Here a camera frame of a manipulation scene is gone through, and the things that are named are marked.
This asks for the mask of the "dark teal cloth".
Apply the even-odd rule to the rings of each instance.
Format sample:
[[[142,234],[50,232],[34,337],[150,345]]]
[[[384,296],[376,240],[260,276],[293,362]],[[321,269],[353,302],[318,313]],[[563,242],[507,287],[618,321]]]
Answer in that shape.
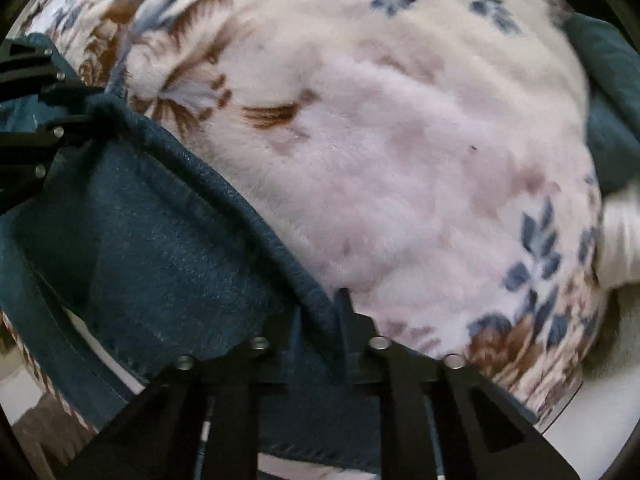
[[[615,26],[584,14],[564,30],[589,79],[586,139],[608,195],[639,177],[639,53]]]

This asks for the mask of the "floral fleece blanket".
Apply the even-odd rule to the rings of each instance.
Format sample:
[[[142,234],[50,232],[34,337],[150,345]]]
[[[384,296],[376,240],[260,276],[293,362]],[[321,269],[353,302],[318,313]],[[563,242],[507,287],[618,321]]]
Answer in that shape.
[[[30,0],[86,84],[225,177],[328,292],[536,416],[599,326],[564,0]]]

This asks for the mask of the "white pillow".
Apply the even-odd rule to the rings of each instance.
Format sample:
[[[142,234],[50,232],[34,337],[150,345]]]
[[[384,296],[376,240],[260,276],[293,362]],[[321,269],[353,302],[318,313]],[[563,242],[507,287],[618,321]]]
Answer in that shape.
[[[639,181],[608,196],[597,242],[596,270],[602,288],[639,283]]]

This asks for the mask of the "dark blue denim pants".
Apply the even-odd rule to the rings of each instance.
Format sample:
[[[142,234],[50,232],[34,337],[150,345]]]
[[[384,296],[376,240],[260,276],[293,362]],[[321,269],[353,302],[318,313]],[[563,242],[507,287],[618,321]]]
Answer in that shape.
[[[180,356],[224,356],[271,315],[302,312],[285,393],[262,398],[259,455],[380,473],[378,400],[347,381],[340,320],[259,214],[165,129],[102,93],[30,98],[1,132],[88,115],[43,189],[1,214],[1,310],[98,434]]]

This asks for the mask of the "brown checkered bed sheet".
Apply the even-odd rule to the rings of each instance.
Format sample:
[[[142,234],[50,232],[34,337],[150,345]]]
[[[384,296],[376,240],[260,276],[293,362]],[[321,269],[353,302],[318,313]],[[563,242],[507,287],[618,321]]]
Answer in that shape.
[[[67,415],[72,416],[76,419],[81,426],[88,430],[90,434],[97,434],[99,430],[96,429],[95,426],[91,422],[87,422],[82,415],[75,410],[68,402],[64,394],[58,390],[58,388],[53,385],[51,378],[42,370],[40,364],[32,355],[32,352],[29,351],[29,348],[24,344],[22,338],[17,333],[10,319],[6,316],[6,312],[1,311],[1,326],[4,327],[12,339],[14,340],[18,351],[21,353],[22,359],[26,365],[26,368],[29,370],[29,373],[35,378],[36,383],[40,385],[41,388],[46,393],[49,393],[50,396],[53,396],[55,400],[58,401],[58,404],[62,406],[62,409]]]

